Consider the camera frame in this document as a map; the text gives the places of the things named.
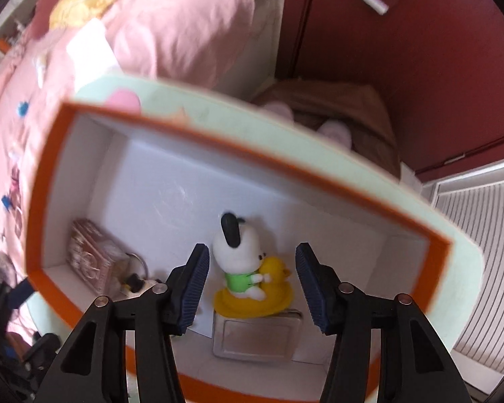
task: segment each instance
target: pink heart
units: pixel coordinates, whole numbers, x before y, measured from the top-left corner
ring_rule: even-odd
[[[110,106],[122,111],[133,112],[140,114],[142,105],[140,98],[129,89],[118,89],[114,91],[105,101],[105,106]]]

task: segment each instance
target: pink bed sheet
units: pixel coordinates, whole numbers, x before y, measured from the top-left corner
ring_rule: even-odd
[[[125,72],[212,88],[243,50],[253,14],[254,0],[119,0],[102,21]],[[55,30],[39,41],[26,35],[0,67],[0,198],[20,157],[24,226],[39,153],[60,102],[74,91],[66,47],[76,32]],[[34,60],[42,53],[48,64],[39,89]],[[30,103],[25,118],[16,113],[22,101]],[[21,276],[25,234],[24,228],[22,237],[16,237],[13,216],[0,202],[0,249],[11,255]]]

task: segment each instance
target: white radiator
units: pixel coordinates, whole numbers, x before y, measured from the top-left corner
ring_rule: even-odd
[[[461,180],[462,186],[439,185],[436,207],[481,246],[486,262],[480,298],[455,350],[504,373],[504,171],[500,172],[483,175],[485,180]],[[499,180],[482,184],[493,177]]]

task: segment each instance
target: pink pillow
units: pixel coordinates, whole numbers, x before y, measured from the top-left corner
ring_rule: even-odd
[[[59,0],[38,0],[35,15],[30,23],[30,34],[33,39],[41,39],[49,31],[50,13]]]

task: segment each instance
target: paper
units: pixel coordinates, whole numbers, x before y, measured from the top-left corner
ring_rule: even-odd
[[[35,71],[38,74],[39,89],[43,89],[45,73],[47,72],[47,53],[41,53],[34,59]]]
[[[67,45],[67,54],[75,66],[75,92],[104,74],[122,72],[105,33],[103,23],[94,18]]]

